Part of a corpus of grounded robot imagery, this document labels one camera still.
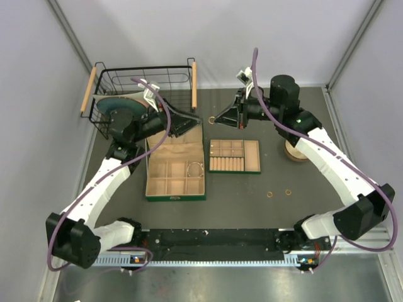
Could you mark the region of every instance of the cardboard box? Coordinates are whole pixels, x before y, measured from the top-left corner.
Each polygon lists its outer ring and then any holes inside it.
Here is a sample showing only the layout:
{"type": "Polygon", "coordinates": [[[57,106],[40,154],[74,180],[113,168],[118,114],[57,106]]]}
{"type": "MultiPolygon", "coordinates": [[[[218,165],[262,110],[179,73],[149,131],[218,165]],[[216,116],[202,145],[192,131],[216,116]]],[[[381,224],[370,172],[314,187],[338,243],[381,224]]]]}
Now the cardboard box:
{"type": "MultiPolygon", "coordinates": [[[[148,149],[164,135],[147,139],[148,149]]],[[[194,127],[181,137],[167,137],[147,160],[148,201],[206,200],[203,127],[194,127]]]]}
{"type": "Polygon", "coordinates": [[[211,140],[209,172],[260,174],[259,141],[211,140]]]}

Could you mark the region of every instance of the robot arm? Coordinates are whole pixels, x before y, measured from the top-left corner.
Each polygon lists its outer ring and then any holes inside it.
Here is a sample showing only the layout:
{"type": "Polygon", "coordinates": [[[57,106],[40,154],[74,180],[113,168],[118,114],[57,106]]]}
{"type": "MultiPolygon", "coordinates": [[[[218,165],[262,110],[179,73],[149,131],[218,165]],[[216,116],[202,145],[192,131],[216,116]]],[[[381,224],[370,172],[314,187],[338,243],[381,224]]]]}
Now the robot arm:
{"type": "MultiPolygon", "coordinates": [[[[202,122],[196,115],[177,110],[168,102],[167,107],[171,115],[170,136],[183,135],[202,122]]],[[[46,220],[49,243],[62,215],[80,198],[79,203],[67,215],[57,232],[52,247],[53,256],[88,268],[94,263],[99,253],[112,247],[129,242],[140,245],[140,223],[126,218],[98,228],[95,228],[95,223],[113,193],[136,170],[139,161],[117,169],[101,182],[99,179],[109,171],[143,154],[144,149],[136,143],[164,131],[167,127],[166,113],[160,107],[158,111],[155,111],[154,106],[152,108],[140,119],[136,118],[138,115],[130,109],[130,106],[111,112],[109,130],[113,136],[113,142],[98,172],[70,206],[61,214],[52,213],[46,220]]]]}
{"type": "MultiPolygon", "coordinates": [[[[216,116],[215,123],[243,129],[249,120],[269,120],[259,101],[249,95],[249,68],[241,71],[237,77],[246,88],[237,91],[234,102],[216,116]]],[[[371,184],[341,162],[346,160],[355,167],[332,142],[320,121],[311,112],[300,107],[299,86],[294,79],[289,75],[275,76],[271,80],[270,97],[264,97],[263,93],[262,95],[265,106],[282,125],[321,142],[336,154],[332,155],[307,139],[292,135],[276,126],[277,132],[320,170],[344,204],[339,210],[311,215],[298,221],[294,229],[299,233],[301,240],[333,235],[344,235],[350,240],[356,240],[384,221],[389,212],[385,201],[371,184]]],[[[380,189],[389,200],[393,200],[395,192],[392,187],[385,184],[380,189]]]]}

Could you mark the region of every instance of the gray tabletop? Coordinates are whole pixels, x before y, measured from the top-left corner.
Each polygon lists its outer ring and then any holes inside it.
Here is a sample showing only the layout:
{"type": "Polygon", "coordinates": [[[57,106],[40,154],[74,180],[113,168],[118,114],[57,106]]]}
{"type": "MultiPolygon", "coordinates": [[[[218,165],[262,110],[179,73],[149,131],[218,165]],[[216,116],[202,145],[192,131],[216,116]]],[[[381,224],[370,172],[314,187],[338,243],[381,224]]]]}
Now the gray tabletop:
{"type": "MultiPolygon", "coordinates": [[[[250,121],[245,130],[211,125],[208,117],[218,114],[233,100],[235,89],[198,91],[197,113],[204,119],[205,154],[211,139],[259,140],[259,175],[206,174],[206,201],[147,202],[146,171],[142,162],[106,205],[97,225],[119,217],[133,218],[144,228],[289,228],[308,215],[342,207],[338,195],[310,162],[296,163],[284,153],[284,139],[268,121],[250,121]]],[[[313,112],[336,142],[320,88],[302,88],[302,107],[313,112]]],[[[97,135],[86,175],[97,171],[110,142],[97,135]]]]}
{"type": "Polygon", "coordinates": [[[375,254],[332,255],[312,276],[281,267],[150,267],[133,277],[119,270],[99,276],[104,270],[68,267],[54,302],[392,301],[375,254]],[[63,283],[77,293],[67,295],[63,283]]]}

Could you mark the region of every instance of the cable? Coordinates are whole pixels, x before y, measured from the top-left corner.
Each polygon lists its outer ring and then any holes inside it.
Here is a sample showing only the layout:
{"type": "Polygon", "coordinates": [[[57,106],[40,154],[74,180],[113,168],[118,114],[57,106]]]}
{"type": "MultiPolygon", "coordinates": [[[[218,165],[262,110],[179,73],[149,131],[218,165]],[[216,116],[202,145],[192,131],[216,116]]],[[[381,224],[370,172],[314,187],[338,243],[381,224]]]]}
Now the cable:
{"type": "MultiPolygon", "coordinates": [[[[387,204],[387,206],[389,208],[390,214],[392,216],[393,232],[392,232],[392,238],[390,239],[390,242],[386,246],[384,246],[382,248],[379,248],[379,249],[374,249],[374,248],[371,248],[371,247],[364,247],[362,245],[359,245],[359,244],[347,239],[344,236],[341,236],[341,238],[343,238],[346,242],[350,243],[351,245],[354,245],[355,247],[358,247],[360,249],[367,250],[367,251],[370,251],[370,252],[384,252],[384,251],[390,249],[391,247],[393,247],[394,243],[396,242],[397,231],[398,231],[396,212],[395,212],[395,209],[394,209],[392,203],[390,202],[389,198],[377,186],[377,184],[375,184],[368,176],[366,176],[360,170],[358,170],[357,168],[353,167],[349,162],[347,162],[346,160],[342,159],[340,156],[337,156],[335,151],[331,150],[329,147],[325,146],[323,143],[318,142],[317,140],[314,140],[314,139],[308,137],[307,135],[304,135],[302,133],[299,133],[299,132],[297,132],[295,130],[292,130],[292,129],[282,125],[279,121],[277,121],[275,119],[275,117],[267,109],[266,105],[264,104],[262,95],[260,94],[260,90],[258,89],[258,87],[259,87],[259,85],[258,85],[258,77],[256,75],[256,61],[258,59],[258,52],[259,52],[259,50],[256,47],[253,50],[253,59],[252,59],[252,67],[251,67],[252,68],[253,86],[254,86],[254,89],[255,89],[256,94],[258,96],[259,104],[261,105],[263,111],[266,113],[266,115],[269,118],[269,120],[272,121],[278,128],[280,128],[280,129],[282,129],[282,130],[284,130],[284,131],[286,131],[288,133],[291,133],[292,135],[295,135],[297,137],[304,138],[304,139],[314,143],[315,145],[320,146],[324,150],[328,151],[331,155],[336,156],[336,158],[339,159],[340,162],[342,162],[347,168],[352,170],[355,174],[359,175],[362,179],[364,179],[367,183],[369,183],[377,191],[377,193],[382,197],[382,199],[385,201],[385,203],[387,204]]],[[[327,257],[330,254],[331,254],[331,252],[326,255],[324,260],[326,260],[327,257]]]]}
{"type": "Polygon", "coordinates": [[[330,250],[328,251],[327,255],[323,258],[322,261],[319,262],[319,264],[317,265],[317,267],[315,267],[314,269],[312,269],[313,272],[317,271],[320,267],[322,267],[325,262],[330,258],[330,255],[333,253],[334,248],[336,247],[336,243],[338,242],[338,237],[334,236],[334,241],[332,244],[332,247],[330,248],[330,250]]]}
{"type": "Polygon", "coordinates": [[[319,246],[319,243],[315,241],[315,258],[319,260],[320,256],[321,256],[321,247],[319,246]]]}
{"type": "MultiPolygon", "coordinates": [[[[143,247],[114,247],[114,248],[112,248],[110,250],[129,250],[129,251],[134,251],[134,252],[135,251],[143,251],[143,252],[146,252],[149,255],[149,258],[147,259],[147,262],[142,267],[137,269],[136,271],[132,271],[132,274],[143,271],[145,269],[145,267],[150,264],[150,262],[152,261],[152,258],[154,256],[153,253],[149,249],[145,249],[143,247]]],[[[106,272],[113,272],[113,271],[120,271],[120,270],[121,270],[121,268],[116,268],[116,267],[111,268],[111,269],[105,269],[105,270],[93,275],[92,277],[88,278],[87,280],[85,280],[84,283],[82,283],[74,291],[68,290],[68,288],[67,288],[67,278],[65,277],[64,280],[63,280],[64,292],[68,296],[71,296],[73,294],[78,293],[82,288],[86,287],[89,283],[93,282],[96,278],[100,277],[100,275],[103,275],[106,272]]]]}
{"type": "MultiPolygon", "coordinates": [[[[167,104],[165,103],[164,99],[159,95],[159,93],[157,91],[154,90],[154,88],[152,88],[150,85],[146,84],[144,81],[141,81],[138,78],[132,77],[130,78],[132,81],[142,84],[144,85],[146,88],[150,89],[150,91],[152,93],[154,93],[154,95],[158,98],[159,102],[162,104],[162,107],[164,108],[164,111],[166,113],[166,119],[167,119],[167,127],[166,127],[166,132],[164,134],[164,136],[161,138],[161,140],[158,142],[157,145],[155,145],[153,148],[151,148],[149,151],[143,153],[142,155],[129,160],[128,162],[120,165],[119,167],[116,167],[114,169],[112,169],[111,171],[109,171],[108,173],[106,173],[104,176],[102,176],[101,178],[99,178],[95,184],[98,185],[100,184],[104,179],[106,179],[109,175],[111,175],[112,173],[116,172],[117,170],[120,170],[128,165],[131,165],[133,163],[135,163],[136,161],[143,159],[144,157],[148,156],[149,154],[151,154],[152,152],[154,152],[159,146],[161,146],[161,144],[165,141],[165,139],[167,138],[169,131],[171,129],[171,115],[169,114],[169,109],[167,104]]],[[[94,187],[89,187],[87,190],[85,190],[76,200],[75,202],[73,202],[73,204],[70,206],[70,208],[62,215],[62,217],[60,217],[60,220],[58,222],[58,224],[55,227],[55,230],[52,233],[52,236],[50,237],[49,240],[49,246],[48,246],[48,252],[47,252],[47,265],[50,271],[52,272],[57,272],[60,271],[62,269],[64,269],[65,267],[67,267],[70,263],[66,263],[60,267],[53,267],[52,265],[52,249],[56,240],[56,236],[57,233],[60,230],[60,227],[62,226],[64,220],[67,218],[67,216],[69,216],[69,214],[71,213],[71,211],[94,189],[94,187]]]]}

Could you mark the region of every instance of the small ring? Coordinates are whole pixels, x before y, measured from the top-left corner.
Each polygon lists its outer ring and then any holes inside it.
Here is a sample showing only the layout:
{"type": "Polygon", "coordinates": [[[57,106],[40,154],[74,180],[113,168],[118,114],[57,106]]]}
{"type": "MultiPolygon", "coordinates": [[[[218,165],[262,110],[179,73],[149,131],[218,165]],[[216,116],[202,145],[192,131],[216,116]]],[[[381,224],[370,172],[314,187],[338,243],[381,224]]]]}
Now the small ring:
{"type": "Polygon", "coordinates": [[[191,177],[190,174],[189,174],[189,169],[190,169],[190,166],[193,165],[193,164],[199,165],[199,166],[201,167],[201,174],[200,174],[198,177],[203,177],[203,175],[204,175],[204,173],[203,173],[203,171],[204,171],[203,164],[201,164],[201,163],[199,163],[199,162],[191,162],[191,163],[188,165],[188,168],[187,168],[188,177],[191,177]]]}

